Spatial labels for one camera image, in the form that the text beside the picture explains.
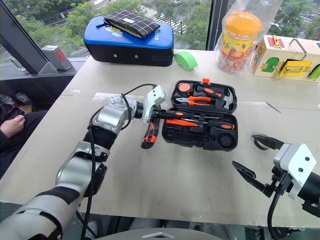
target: orange lid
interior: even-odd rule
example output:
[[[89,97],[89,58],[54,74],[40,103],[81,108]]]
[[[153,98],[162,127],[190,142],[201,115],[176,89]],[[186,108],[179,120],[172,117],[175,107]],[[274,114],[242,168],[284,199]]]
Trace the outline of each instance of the orange lid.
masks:
[[[262,29],[262,23],[251,12],[239,11],[228,16],[225,29],[238,35],[254,36]]]

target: white table surface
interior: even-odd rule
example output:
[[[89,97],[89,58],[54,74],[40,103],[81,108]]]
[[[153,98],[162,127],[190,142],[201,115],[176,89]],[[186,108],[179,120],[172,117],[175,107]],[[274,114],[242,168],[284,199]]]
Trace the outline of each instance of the white table surface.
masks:
[[[209,77],[212,82],[235,88],[238,146],[230,152],[188,148],[166,143],[159,133],[156,144],[143,150],[140,144],[147,125],[135,119],[111,148],[105,163],[106,177],[93,197],[91,212],[265,226],[272,200],[242,179],[231,161],[255,171],[262,183],[271,183],[277,151],[261,151],[251,138],[252,134],[264,133],[284,142],[306,143],[319,162],[320,84],[273,82],[250,73],[230,76],[215,66],[212,52],[190,52],[199,65],[190,72],[174,60],[169,67],[152,67],[101,63],[90,57],[0,180],[0,200],[24,204],[54,187],[58,169],[83,139],[91,114],[106,104],[101,93],[121,93],[143,83],[155,83],[170,97],[178,80]],[[148,90],[140,89],[136,94],[143,96]],[[314,172],[320,174],[320,163]],[[319,228],[320,219],[303,211],[302,203],[285,193],[276,207],[273,224]]]

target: orange pliers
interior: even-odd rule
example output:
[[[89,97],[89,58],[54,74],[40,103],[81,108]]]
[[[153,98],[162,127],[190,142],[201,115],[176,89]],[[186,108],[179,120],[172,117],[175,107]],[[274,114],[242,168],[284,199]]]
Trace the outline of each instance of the orange pliers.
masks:
[[[188,98],[186,97],[178,97],[175,99],[176,101],[180,103],[186,103],[188,105],[201,105],[201,106],[210,106],[210,104],[203,104],[203,103],[197,103],[196,101],[203,101],[203,102],[211,102],[212,98],[207,96],[190,96]]]

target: tool case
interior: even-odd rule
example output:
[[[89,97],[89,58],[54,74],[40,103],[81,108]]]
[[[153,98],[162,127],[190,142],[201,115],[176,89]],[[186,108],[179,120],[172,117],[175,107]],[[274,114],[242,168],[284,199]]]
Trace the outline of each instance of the tool case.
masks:
[[[194,114],[193,118],[181,117],[181,120],[185,122],[184,119],[188,119],[188,122],[195,125],[175,125],[170,124],[171,121],[176,121],[175,119],[165,119],[162,136],[166,142],[185,147],[202,147],[204,150],[231,151],[237,146],[238,123],[236,117],[232,115],[237,108],[235,89],[228,85],[209,83],[209,81],[208,78],[204,78],[202,82],[180,80],[176,83],[171,96],[173,107],[169,111],[174,111],[176,114],[180,111],[182,114]],[[206,98],[208,95],[212,96],[212,93],[218,96],[210,97],[210,102],[199,101],[198,99],[201,98],[196,98],[191,103],[178,101],[181,98]],[[227,102],[223,98],[224,95],[229,96],[230,94],[233,99],[226,108]]]
[[[141,39],[104,24],[104,17],[91,19],[84,33],[84,44],[99,62],[170,66],[174,55],[174,35],[170,25],[160,25],[155,32]]]

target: black tool case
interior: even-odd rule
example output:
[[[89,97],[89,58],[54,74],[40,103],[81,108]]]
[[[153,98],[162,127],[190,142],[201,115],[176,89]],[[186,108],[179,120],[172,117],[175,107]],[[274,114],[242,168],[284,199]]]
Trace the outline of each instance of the black tool case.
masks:
[[[184,93],[178,90],[181,84],[192,84],[193,90],[188,93]],[[176,101],[177,98],[188,98],[194,97],[207,97],[207,94],[202,91],[197,91],[198,86],[209,88],[217,93],[223,93],[227,96],[229,91],[233,95],[233,101],[229,105],[229,109],[224,108],[226,102],[222,99],[213,98],[213,101],[209,106],[203,105],[188,105],[187,102]],[[204,150],[222,150],[231,151],[238,144],[238,123],[235,116],[232,113],[237,108],[237,97],[235,89],[228,85],[208,83],[204,81],[191,81],[191,80],[180,80],[176,83],[174,91],[171,96],[171,102],[173,107],[171,111],[182,111],[185,113],[192,113],[199,117],[194,116],[192,120],[198,124],[197,121],[207,122],[200,124],[200,127],[180,126],[168,124],[166,119],[164,120],[162,127],[162,136],[168,143],[178,144],[185,147],[202,147]],[[197,101],[200,104],[207,104],[207,102]],[[234,129],[224,129],[220,126],[215,126],[216,122],[227,122],[234,126]]]

